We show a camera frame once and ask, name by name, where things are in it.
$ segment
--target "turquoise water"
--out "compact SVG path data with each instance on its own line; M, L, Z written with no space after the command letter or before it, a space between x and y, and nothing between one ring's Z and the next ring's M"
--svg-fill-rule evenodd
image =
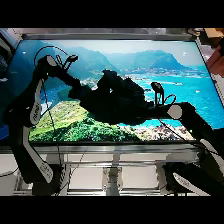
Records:
M165 90L165 97L169 94L175 94L176 102L189 102L195 108L197 113L205 120L212 128L224 127L224 110L222 103L218 97L218 93L212 83L210 76L201 78L200 76L153 76L144 74L143 80L135 80L143 88L151 89L151 82L160 82ZM154 91L145 93L146 100L154 101ZM181 126L179 121L164 119L166 124L174 127ZM158 120L148 120L141 126L159 126Z

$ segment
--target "sky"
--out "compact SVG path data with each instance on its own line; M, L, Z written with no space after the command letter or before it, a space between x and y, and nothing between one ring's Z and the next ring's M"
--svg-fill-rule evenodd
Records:
M152 40L47 40L53 45L85 47L102 54L136 53L146 50L163 50L173 54L182 65L204 65L202 56L194 42Z

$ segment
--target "white circular joint cap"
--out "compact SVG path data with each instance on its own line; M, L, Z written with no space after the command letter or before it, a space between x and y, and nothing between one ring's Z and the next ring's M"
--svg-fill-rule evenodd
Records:
M182 108L179 105L172 105L167 113L173 118L173 119L179 119L182 116Z
M48 62L48 64L51 65L51 66L56 66L56 65L57 65L57 63L56 63L56 61L54 60L54 58L52 58L50 55L47 56L47 62Z

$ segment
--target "screen bezel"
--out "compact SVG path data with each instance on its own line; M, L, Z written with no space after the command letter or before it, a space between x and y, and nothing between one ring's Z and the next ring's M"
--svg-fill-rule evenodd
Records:
M194 42L198 48L198 51L203 59L203 62L206 66L206 69L210 75L210 78L212 79L212 82L214 84L214 87L217 91L217 94L219 96L220 102L222 106L224 106L223 101L221 99L221 95L219 91L217 90L217 84L214 82L213 76L208 70L208 67L206 65L206 62L203 58L203 55L201 53L199 44L192 40L191 35L183 34L183 35L146 35L146 34L25 34L23 35L23 40L20 41L23 42L24 40L152 40L152 41L182 41L182 42ZM187 140L187 142L191 143L198 143L197 140ZM84 142L84 141L64 141L64 142L58 142L55 141L49 141L49 142L38 142L38 141L31 141L33 146L125 146L125 145L132 145L132 146L144 146L144 145L172 145L172 144L186 144L183 140L172 140L172 141L161 141L161 140L151 140L151 141L139 141L139 142ZM8 146L9 141L8 138L0 141L0 146Z

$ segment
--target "screen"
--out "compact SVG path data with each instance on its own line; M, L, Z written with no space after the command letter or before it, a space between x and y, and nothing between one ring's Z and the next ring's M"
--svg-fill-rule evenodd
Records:
M215 86L195 42L151 40L24 40L20 43L7 70L6 82L0 83L0 124L6 134L3 111L7 105L25 90L34 70L34 56L44 46L56 46L68 55L78 55L68 73L81 80L82 85L97 88L102 70L116 71L123 79L130 77L145 90L147 101L154 101L151 82L162 84L165 97L176 95L176 102L189 102L199 115L213 128L222 128L224 111ZM38 59L59 55L56 48L44 48ZM79 105L78 100L68 98L69 86L57 78L45 82L47 100L41 91L41 119L31 129L30 140L51 142L139 142L150 140L180 140L158 120L147 120L141 125L109 125L94 120ZM51 111L56 136L47 106ZM186 140L193 140L179 121L163 122Z

